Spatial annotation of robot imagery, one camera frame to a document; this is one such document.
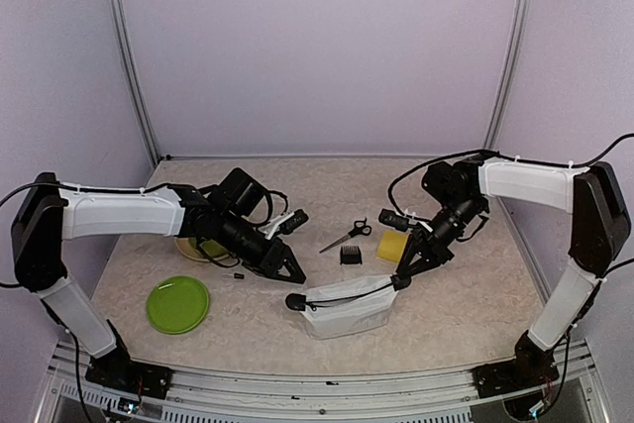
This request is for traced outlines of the black clipper guard comb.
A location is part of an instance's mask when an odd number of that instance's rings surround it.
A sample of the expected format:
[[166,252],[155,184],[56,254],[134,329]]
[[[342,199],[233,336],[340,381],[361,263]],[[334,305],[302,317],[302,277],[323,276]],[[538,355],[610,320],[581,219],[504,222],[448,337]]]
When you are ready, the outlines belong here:
[[359,246],[342,246],[340,248],[340,264],[362,264],[363,255]]

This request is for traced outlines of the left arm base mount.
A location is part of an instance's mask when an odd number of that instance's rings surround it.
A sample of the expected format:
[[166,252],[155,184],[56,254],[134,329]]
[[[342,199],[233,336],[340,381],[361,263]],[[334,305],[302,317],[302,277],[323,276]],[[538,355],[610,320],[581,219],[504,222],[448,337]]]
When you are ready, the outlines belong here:
[[91,358],[85,375],[89,382],[157,399],[166,399],[172,376],[168,367],[112,356]]

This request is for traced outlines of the black scissors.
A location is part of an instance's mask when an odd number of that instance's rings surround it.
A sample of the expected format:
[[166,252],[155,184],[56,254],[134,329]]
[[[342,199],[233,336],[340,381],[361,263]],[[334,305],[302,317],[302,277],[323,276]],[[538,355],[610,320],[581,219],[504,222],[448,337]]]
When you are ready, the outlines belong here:
[[323,253],[335,248],[336,246],[339,246],[339,245],[342,245],[342,244],[346,243],[350,239],[355,238],[357,236],[369,236],[371,231],[372,231],[372,227],[371,227],[371,225],[368,224],[368,219],[367,218],[365,218],[363,220],[356,220],[354,222],[353,227],[352,227],[351,230],[346,232],[342,237],[338,238],[333,243],[331,243],[331,244],[327,245],[326,247],[324,247],[322,250],[319,251],[319,253],[323,254]]

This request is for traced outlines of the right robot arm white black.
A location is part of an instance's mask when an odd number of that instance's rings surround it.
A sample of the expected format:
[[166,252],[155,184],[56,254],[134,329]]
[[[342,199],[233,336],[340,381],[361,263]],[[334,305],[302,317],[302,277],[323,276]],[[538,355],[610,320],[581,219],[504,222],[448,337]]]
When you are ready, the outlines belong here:
[[586,162],[554,163],[476,149],[419,164],[421,187],[440,206],[420,219],[398,205],[379,213],[381,224],[408,239],[397,267],[401,279],[453,258],[473,219],[486,221],[489,199],[508,198],[564,211],[572,218],[568,264],[542,313],[518,340],[507,379],[530,385],[552,362],[554,348],[591,307],[632,231],[632,221],[613,167],[597,156]]

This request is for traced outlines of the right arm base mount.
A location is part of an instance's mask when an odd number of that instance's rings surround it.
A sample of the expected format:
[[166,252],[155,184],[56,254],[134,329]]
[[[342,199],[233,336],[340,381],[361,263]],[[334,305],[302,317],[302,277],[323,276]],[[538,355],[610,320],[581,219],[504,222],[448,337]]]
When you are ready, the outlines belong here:
[[556,381],[560,372],[554,362],[530,368],[517,359],[477,366],[472,376],[479,398],[489,398],[513,393]]

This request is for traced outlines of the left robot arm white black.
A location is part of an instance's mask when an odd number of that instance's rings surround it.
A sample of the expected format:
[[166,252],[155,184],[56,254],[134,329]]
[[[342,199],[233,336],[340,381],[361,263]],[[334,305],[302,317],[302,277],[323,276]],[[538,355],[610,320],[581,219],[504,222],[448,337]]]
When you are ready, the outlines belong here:
[[138,379],[138,365],[112,324],[103,318],[70,276],[61,258],[65,241],[110,235],[158,235],[213,241],[256,275],[302,284],[306,275],[282,236],[308,219],[298,210],[285,214],[266,232],[249,221],[272,193],[236,167],[218,184],[196,188],[164,183],[150,188],[97,188],[57,180],[43,172],[21,186],[26,197],[12,226],[15,285],[39,296],[120,388]]

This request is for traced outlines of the white drawstring pouch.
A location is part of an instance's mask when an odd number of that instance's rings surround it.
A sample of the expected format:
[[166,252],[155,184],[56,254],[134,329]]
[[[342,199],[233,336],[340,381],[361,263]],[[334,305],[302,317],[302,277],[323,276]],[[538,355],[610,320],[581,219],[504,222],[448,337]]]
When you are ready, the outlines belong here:
[[397,274],[362,276],[288,294],[285,305],[303,316],[310,338],[330,340],[386,325],[398,292],[410,284]]

